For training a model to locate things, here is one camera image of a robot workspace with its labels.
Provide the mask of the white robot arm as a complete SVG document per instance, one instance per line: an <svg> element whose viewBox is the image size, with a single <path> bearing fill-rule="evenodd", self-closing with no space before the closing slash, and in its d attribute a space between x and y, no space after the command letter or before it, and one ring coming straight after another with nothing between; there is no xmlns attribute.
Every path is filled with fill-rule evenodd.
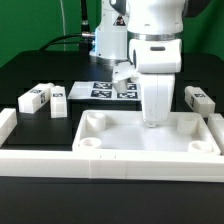
<svg viewBox="0 0 224 224"><path fill-rule="evenodd" d="M193 0L101 0L92 60L113 67L118 92L140 84L143 120L149 127L167 119L175 75L181 70L183 18Z"/></svg>

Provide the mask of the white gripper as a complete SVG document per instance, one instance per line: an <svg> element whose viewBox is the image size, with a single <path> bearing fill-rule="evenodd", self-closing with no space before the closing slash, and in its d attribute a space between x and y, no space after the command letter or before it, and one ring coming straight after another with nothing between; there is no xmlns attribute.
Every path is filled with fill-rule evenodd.
<svg viewBox="0 0 224 224"><path fill-rule="evenodd" d="M172 105L175 74L144 74L130 62L113 67L112 83L118 93L127 91L127 80L140 85L142 115L146 126L155 128L156 122L165 121Z"/></svg>

